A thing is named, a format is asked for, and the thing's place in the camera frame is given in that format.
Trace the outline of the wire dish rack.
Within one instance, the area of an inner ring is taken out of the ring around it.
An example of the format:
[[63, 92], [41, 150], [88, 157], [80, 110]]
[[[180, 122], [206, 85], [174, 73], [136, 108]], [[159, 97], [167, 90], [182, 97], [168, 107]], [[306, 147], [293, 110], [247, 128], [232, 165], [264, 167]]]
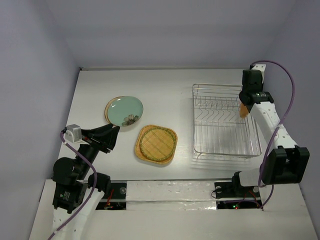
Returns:
[[195, 83], [193, 149], [198, 156], [253, 158], [262, 149], [258, 126], [240, 117], [240, 85]]

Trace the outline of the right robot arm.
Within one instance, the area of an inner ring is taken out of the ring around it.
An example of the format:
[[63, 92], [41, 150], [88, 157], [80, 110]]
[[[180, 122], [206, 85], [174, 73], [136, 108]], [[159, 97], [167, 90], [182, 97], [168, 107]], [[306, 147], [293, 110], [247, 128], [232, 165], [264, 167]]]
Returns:
[[264, 91], [265, 64], [256, 64], [242, 72], [240, 116], [252, 117], [267, 142], [260, 167], [242, 171], [239, 179], [230, 183], [235, 196], [242, 196], [249, 186], [298, 184], [302, 181], [310, 152], [299, 146], [286, 130], [280, 119], [271, 94]]

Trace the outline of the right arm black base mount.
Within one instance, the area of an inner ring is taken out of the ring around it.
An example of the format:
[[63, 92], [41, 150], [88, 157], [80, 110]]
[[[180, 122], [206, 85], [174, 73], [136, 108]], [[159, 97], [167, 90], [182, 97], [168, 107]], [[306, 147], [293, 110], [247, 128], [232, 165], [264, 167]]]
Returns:
[[230, 181], [220, 181], [214, 183], [214, 190], [211, 192], [214, 199], [260, 197], [257, 186], [242, 186], [240, 184], [240, 172], [236, 172]]

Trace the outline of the white foam block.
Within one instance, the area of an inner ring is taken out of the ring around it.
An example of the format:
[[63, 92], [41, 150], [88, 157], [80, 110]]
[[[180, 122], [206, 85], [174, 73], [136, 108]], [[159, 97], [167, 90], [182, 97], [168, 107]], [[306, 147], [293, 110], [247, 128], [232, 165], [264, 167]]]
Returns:
[[216, 210], [210, 180], [139, 180], [126, 187], [129, 211], [201, 211]]

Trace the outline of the orange plate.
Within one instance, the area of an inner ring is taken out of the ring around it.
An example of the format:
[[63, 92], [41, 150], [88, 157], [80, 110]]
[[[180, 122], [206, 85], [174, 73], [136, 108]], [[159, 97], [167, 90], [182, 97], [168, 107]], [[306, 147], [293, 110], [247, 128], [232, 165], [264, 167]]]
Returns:
[[249, 111], [248, 111], [247, 107], [243, 103], [241, 103], [240, 108], [239, 108], [240, 118], [245, 119], [248, 116], [248, 114], [249, 114]]

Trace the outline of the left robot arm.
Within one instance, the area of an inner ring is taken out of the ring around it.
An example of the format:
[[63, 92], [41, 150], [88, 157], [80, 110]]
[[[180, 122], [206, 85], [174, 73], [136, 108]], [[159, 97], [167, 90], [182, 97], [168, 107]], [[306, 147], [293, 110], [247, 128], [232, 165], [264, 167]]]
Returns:
[[82, 240], [85, 228], [100, 200], [111, 195], [111, 178], [99, 173], [93, 162], [102, 152], [108, 154], [116, 145], [119, 126], [111, 123], [82, 129], [66, 126], [60, 140], [75, 158], [61, 157], [53, 165], [53, 221], [50, 240]]

